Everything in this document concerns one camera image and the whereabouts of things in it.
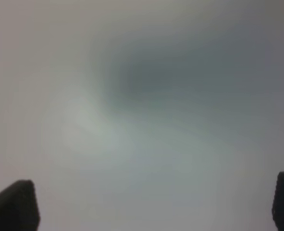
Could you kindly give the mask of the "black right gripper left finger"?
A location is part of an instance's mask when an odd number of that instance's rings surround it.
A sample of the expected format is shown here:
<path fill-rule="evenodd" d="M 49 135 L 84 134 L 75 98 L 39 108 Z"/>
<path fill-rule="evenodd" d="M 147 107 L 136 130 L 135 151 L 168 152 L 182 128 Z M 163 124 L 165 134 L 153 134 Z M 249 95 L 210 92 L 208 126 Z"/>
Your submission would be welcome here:
<path fill-rule="evenodd" d="M 0 192 L 0 231 L 37 231 L 40 212 L 31 180 L 18 180 Z"/>

